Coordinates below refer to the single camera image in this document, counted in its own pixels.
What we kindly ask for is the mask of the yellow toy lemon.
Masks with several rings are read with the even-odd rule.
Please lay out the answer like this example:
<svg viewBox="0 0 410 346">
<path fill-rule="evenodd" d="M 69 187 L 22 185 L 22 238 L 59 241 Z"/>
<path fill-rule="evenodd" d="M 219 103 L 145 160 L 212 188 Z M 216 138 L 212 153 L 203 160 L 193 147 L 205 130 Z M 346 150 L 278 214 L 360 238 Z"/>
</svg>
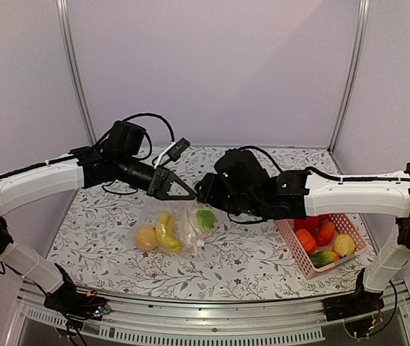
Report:
<svg viewBox="0 0 410 346">
<path fill-rule="evenodd" d="M 152 251 L 158 246 L 154 227 L 151 225 L 139 228 L 135 233 L 135 245 L 143 251 Z"/>
</svg>

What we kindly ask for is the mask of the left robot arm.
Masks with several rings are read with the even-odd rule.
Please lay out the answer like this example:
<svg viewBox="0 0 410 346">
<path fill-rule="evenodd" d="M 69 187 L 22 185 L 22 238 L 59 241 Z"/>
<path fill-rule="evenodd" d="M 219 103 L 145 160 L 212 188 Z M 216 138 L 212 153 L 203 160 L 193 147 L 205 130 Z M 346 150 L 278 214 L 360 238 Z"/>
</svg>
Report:
<svg viewBox="0 0 410 346">
<path fill-rule="evenodd" d="M 124 182 L 157 200 L 193 200 L 195 191 L 158 161 L 139 157 L 150 138 L 135 116 L 116 121 L 92 146 L 69 151 L 48 161 L 0 174 L 0 262 L 38 284 L 66 313 L 81 307 L 81 297 L 65 271 L 16 243 L 5 216 L 24 205 L 56 195 L 100 185 Z"/>
</svg>

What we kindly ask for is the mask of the red toy apple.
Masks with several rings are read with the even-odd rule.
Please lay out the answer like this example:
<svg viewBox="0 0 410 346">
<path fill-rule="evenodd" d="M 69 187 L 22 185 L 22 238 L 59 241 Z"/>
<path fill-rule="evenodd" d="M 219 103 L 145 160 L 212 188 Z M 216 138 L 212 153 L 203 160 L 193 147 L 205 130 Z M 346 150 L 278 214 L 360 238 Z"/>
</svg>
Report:
<svg viewBox="0 0 410 346">
<path fill-rule="evenodd" d="M 329 220 L 329 215 L 320 215 L 317 217 L 319 222 L 327 221 Z"/>
<path fill-rule="evenodd" d="M 306 219 L 295 219 L 293 221 L 293 226 L 296 231 L 305 229 L 309 233 L 313 233 L 318 228 L 317 217 L 309 217 Z"/>
</svg>

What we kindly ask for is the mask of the white toy cauliflower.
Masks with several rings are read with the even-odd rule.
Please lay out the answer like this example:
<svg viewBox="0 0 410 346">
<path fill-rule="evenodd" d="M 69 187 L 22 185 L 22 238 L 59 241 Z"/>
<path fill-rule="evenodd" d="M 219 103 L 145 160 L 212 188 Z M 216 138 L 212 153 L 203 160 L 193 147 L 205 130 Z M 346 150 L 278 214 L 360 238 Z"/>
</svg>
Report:
<svg viewBox="0 0 410 346">
<path fill-rule="evenodd" d="M 216 225 L 217 216 L 209 205 L 196 201 L 186 202 L 177 227 L 177 236 L 182 243 L 182 255 L 196 257 L 201 253 L 205 237 Z"/>
</svg>

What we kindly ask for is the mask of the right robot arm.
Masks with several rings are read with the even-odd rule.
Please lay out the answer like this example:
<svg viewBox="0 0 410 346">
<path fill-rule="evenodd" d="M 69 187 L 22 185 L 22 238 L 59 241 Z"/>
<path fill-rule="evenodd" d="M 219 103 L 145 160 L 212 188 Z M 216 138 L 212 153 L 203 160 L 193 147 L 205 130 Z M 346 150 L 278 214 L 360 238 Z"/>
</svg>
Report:
<svg viewBox="0 0 410 346">
<path fill-rule="evenodd" d="M 315 167 L 268 175 L 255 155 L 233 148 L 196 185 L 197 200 L 228 214 L 267 220 L 304 219 L 326 214 L 393 216 L 396 228 L 347 298 L 362 314 L 410 258 L 410 162 L 405 170 L 379 175 L 331 175 Z"/>
</svg>

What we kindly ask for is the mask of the clear zip top bag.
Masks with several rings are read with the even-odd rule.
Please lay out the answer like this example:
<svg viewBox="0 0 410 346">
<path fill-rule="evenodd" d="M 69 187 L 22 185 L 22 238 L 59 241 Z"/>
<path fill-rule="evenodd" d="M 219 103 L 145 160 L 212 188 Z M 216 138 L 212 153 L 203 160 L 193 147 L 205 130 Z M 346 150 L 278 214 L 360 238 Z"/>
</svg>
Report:
<svg viewBox="0 0 410 346">
<path fill-rule="evenodd" d="M 171 216 L 174 217 L 174 236 L 176 239 L 179 240 L 179 237 L 177 236 L 177 227 L 179 225 L 179 217 L 181 212 L 184 210 L 184 206 L 186 202 L 189 201 L 158 201 L 158 200 L 154 200 L 153 198 L 148 198 L 145 203 L 144 206 L 141 208 L 141 214 L 138 217 L 138 220 L 135 222 L 134 227 L 132 227 L 130 230 L 127 231 L 127 235 L 126 235 L 126 247 L 128 249 L 132 249 L 132 250 L 138 250 L 138 251 L 142 251 L 140 249 L 138 249 L 135 245 L 135 233 L 136 231 L 143 227 L 143 226 L 147 226 L 147 225 L 151 225 L 154 227 L 155 230 L 155 226 L 157 223 L 157 220 L 159 219 L 159 216 L 167 211 L 170 213 Z M 217 216 L 217 225 L 216 227 L 210 231 L 208 233 L 208 235 L 205 237 L 205 241 L 208 239 L 208 237 L 214 232 L 217 231 L 219 226 L 221 226 L 221 224 L 223 223 L 223 212 L 211 207 L 213 209 L 213 211 L 215 212 L 216 216 Z M 163 249 L 159 243 L 157 248 L 155 248 L 152 251 L 148 251 L 148 252 L 167 252 L 165 249 Z M 201 257 L 203 256 L 203 253 L 205 251 L 205 245 L 203 250 L 201 251 L 201 253 L 199 253 L 196 257 Z M 187 257 L 182 255 L 182 252 L 180 252 L 179 254 L 175 254 L 175 255 L 180 255 L 184 258 L 194 258 L 194 257 Z"/>
</svg>

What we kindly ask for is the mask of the yellow toy banana bunch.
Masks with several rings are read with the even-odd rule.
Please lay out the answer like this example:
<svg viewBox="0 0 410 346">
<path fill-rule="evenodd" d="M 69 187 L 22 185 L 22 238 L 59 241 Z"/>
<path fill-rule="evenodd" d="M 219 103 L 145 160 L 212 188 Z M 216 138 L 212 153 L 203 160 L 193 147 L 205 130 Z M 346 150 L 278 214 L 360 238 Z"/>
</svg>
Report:
<svg viewBox="0 0 410 346">
<path fill-rule="evenodd" d="M 155 236 L 159 245 L 169 253 L 179 254 L 182 251 L 182 243 L 174 236 L 174 217 L 165 211 L 157 220 Z"/>
</svg>

